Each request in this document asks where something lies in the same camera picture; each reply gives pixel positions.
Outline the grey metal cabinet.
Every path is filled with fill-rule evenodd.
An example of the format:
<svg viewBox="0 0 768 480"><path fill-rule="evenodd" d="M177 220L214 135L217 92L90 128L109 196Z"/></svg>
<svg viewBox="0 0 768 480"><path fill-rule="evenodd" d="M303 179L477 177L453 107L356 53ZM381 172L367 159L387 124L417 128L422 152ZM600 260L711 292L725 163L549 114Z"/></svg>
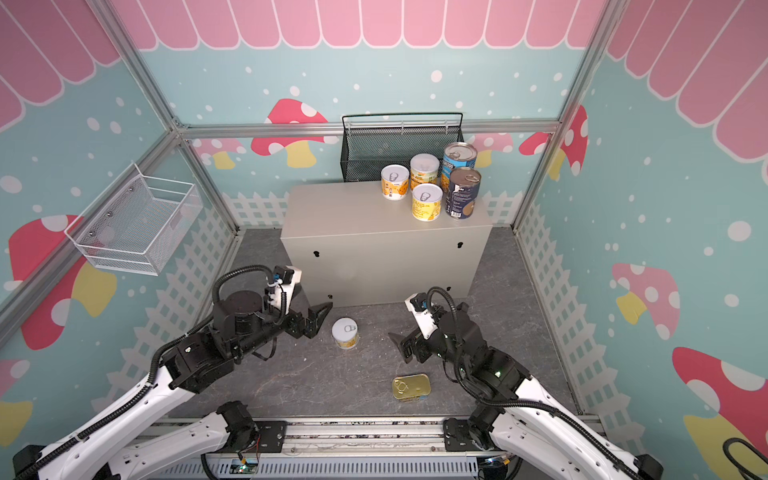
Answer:
<svg viewBox="0 0 768 480"><path fill-rule="evenodd" d="M492 227L484 210L416 220L410 198L387 200L377 182L304 184L289 193L281 241L310 303L349 307L433 286L467 296Z"/></svg>

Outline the yellow can white lid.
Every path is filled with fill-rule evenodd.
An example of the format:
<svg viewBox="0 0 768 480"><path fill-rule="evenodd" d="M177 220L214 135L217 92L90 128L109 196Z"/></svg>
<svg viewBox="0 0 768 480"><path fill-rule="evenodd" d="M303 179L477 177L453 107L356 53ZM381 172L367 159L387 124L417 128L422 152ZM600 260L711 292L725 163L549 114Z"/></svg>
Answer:
<svg viewBox="0 0 768 480"><path fill-rule="evenodd" d="M437 184L441 162L432 154L419 153L410 160L410 188L431 183Z"/></svg>
<svg viewBox="0 0 768 480"><path fill-rule="evenodd" d="M391 164L381 170L381 191L387 200L399 201L409 191L410 171L408 168Z"/></svg>
<svg viewBox="0 0 768 480"><path fill-rule="evenodd" d="M442 188L433 183L417 185L411 192L412 215L416 220L431 222L436 220L442 209Z"/></svg>
<svg viewBox="0 0 768 480"><path fill-rule="evenodd" d="M358 325L352 318L340 318L332 326L332 336L337 346L344 350L354 348L359 342Z"/></svg>

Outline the gold rectangular sardine tin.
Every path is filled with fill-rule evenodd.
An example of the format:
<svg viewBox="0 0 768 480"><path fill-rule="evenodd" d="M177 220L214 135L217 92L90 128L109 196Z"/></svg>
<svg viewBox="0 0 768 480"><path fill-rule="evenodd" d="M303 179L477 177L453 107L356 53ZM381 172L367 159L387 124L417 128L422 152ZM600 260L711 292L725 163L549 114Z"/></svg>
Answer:
<svg viewBox="0 0 768 480"><path fill-rule="evenodd" d="M431 392L431 382L425 373L398 376L392 381L393 397L401 402L422 399Z"/></svg>

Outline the blue Progresso soup can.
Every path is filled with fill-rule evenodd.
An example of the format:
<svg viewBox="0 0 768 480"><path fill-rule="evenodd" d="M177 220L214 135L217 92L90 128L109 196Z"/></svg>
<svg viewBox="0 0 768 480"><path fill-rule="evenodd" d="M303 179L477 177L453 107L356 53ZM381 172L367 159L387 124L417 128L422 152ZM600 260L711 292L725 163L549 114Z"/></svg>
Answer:
<svg viewBox="0 0 768 480"><path fill-rule="evenodd" d="M466 142L453 142L448 144L443 151L441 163L441 179L443 183L450 180L450 174L455 168L473 168L478 152L475 147Z"/></svg>

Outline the yellow can white lid front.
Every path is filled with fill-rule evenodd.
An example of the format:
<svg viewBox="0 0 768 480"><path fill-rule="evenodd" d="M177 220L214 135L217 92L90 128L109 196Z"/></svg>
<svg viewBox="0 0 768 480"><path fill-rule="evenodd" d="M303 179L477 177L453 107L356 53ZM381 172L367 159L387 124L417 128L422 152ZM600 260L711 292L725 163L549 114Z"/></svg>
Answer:
<svg viewBox="0 0 768 480"><path fill-rule="evenodd" d="M433 183L417 185L411 192L412 215L416 220L431 222L436 220L442 209L442 188Z"/></svg>

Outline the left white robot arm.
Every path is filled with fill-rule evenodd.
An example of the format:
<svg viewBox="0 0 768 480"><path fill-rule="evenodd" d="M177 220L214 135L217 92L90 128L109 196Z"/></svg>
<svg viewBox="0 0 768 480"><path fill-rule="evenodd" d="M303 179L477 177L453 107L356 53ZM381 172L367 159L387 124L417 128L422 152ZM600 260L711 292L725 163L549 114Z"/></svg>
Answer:
<svg viewBox="0 0 768 480"><path fill-rule="evenodd" d="M315 337L332 310L291 309L301 272L292 266L249 265L227 272L211 288L212 311L180 337L160 346L148 374L125 395L61 440L28 445L13 457L17 479L140 479L190 456L243 452L261 435L247 407L230 401L194 425L143 444L135 438L166 413L258 357L279 335Z"/></svg>

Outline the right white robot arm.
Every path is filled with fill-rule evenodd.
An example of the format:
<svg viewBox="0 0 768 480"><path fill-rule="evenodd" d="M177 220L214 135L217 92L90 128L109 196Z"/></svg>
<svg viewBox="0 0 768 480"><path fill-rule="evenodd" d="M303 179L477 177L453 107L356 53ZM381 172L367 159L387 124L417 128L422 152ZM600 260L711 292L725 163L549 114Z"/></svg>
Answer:
<svg viewBox="0 0 768 480"><path fill-rule="evenodd" d="M390 337L405 362L441 360L446 377L476 403L466 424L481 450L504 451L554 479L659 479L649 454L612 443L571 413L520 362L493 347L466 303L443 288L409 296L416 328Z"/></svg>

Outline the dark navy label can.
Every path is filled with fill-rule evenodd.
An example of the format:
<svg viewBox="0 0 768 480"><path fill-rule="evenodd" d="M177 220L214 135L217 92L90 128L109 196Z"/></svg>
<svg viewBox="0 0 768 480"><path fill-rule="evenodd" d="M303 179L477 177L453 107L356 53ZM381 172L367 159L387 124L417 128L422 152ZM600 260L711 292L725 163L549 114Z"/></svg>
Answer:
<svg viewBox="0 0 768 480"><path fill-rule="evenodd" d="M476 206L482 176L469 167L457 167L449 176L447 193L447 213L454 219L467 219L472 216Z"/></svg>

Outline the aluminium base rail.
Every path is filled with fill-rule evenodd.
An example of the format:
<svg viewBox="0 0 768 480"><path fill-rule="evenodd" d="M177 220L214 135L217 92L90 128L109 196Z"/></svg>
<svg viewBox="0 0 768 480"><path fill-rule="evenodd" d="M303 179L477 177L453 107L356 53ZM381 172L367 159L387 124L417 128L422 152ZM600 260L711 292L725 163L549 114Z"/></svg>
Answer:
<svg viewBox="0 0 768 480"><path fill-rule="evenodd" d="M475 446L463 418L259 419L258 442L181 449L210 440L201 420L161 420L109 464L121 479L544 479L532 463Z"/></svg>

